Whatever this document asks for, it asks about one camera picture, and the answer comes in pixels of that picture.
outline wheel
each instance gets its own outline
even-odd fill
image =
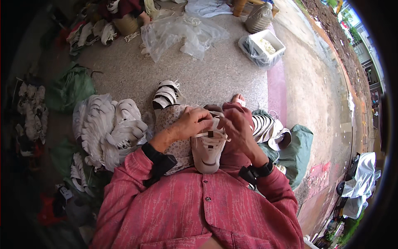
[[[345,184],[345,181],[341,181],[341,182],[339,182],[339,184],[337,184],[336,192],[340,196],[343,194],[344,184]]]

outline dirt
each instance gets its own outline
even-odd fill
[[[308,13],[313,17],[316,16],[318,21],[321,22],[323,30],[337,50],[357,96],[364,96],[366,104],[370,105],[371,98],[367,77],[333,10],[319,0],[301,0],[301,2],[307,8]]]

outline shirt sleeve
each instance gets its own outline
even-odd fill
[[[126,157],[124,165],[115,168],[111,182],[104,189],[93,248],[111,248],[130,204],[137,194],[146,190],[142,181],[150,178],[152,164],[139,148]]]
[[[280,170],[274,168],[269,176],[257,178],[257,189],[287,217],[303,248],[302,231],[296,216],[299,205],[286,176]]]

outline person's left hand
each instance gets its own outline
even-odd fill
[[[189,139],[212,126],[213,118],[208,110],[187,106],[177,122],[156,134],[149,143],[163,153],[175,141]]]

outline foot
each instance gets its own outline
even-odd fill
[[[232,102],[239,103],[243,107],[246,105],[245,98],[239,93],[235,94],[235,96],[232,98]]]

